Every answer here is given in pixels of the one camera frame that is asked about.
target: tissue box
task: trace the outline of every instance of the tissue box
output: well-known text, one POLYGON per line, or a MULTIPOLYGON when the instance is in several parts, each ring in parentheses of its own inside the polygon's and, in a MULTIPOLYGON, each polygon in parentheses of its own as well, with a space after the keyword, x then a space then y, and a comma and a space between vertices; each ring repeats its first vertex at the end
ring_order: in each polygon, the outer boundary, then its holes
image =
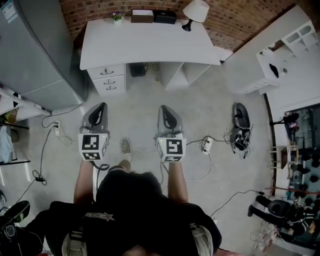
POLYGON ((154 10, 154 23, 175 24, 177 15, 172 10, 154 10))
POLYGON ((131 23, 153 23, 154 13, 152 10, 132 10, 131 23))

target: drawer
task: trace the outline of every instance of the drawer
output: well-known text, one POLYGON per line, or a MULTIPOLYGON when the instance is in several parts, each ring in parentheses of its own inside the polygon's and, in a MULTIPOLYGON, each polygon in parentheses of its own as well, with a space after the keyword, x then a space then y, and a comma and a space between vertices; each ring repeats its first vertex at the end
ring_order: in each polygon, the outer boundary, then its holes
POLYGON ((91 79, 108 78, 125 74, 125 65, 109 65, 87 69, 91 79))
POLYGON ((94 79, 92 82, 101 96, 122 94, 126 92, 124 75, 94 79))

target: power strip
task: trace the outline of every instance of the power strip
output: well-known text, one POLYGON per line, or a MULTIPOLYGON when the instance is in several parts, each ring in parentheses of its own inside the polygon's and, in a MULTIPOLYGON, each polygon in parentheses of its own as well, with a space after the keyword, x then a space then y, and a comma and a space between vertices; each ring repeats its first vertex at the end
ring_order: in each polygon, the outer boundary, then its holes
POLYGON ((60 127, 61 127, 61 122, 60 121, 56 121, 56 124, 58 126, 58 128, 54 127, 54 131, 55 131, 55 136, 60 136, 60 127))
POLYGON ((201 147, 201 151, 202 153, 204 153, 205 155, 208 155, 210 153, 210 149, 212 146, 212 143, 214 142, 214 140, 212 138, 210 138, 209 136, 205 137, 203 142, 202 142, 202 147, 201 147))

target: drawer handle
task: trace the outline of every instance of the drawer handle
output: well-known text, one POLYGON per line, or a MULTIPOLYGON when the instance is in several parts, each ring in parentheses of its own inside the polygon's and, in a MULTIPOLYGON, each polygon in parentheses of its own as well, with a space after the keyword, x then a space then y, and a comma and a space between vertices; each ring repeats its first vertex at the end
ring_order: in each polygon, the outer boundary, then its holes
POLYGON ((112 85, 112 84, 114 84, 115 82, 116 82, 116 81, 110 82, 110 79, 108 79, 108 83, 104 82, 103 84, 104 84, 104 85, 112 85))
POLYGON ((106 88, 107 91, 114 90, 114 89, 117 89, 117 87, 111 88, 111 85, 110 85, 109 88, 106 88))
POLYGON ((112 73, 113 73, 113 71, 111 71, 110 73, 108 73, 108 70, 107 70, 107 69, 105 69, 104 72, 105 72, 105 74, 104 74, 104 73, 100 73, 100 75, 109 75, 109 74, 112 74, 112 73))

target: plastic bag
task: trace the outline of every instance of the plastic bag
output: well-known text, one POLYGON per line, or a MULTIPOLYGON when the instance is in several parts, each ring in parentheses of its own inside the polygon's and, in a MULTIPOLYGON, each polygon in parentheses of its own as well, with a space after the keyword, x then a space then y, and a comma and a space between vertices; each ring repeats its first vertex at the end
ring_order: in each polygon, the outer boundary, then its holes
POLYGON ((0 129, 0 162, 8 163, 12 160, 12 152, 14 151, 14 146, 12 144, 11 137, 7 133, 8 128, 3 125, 0 129))

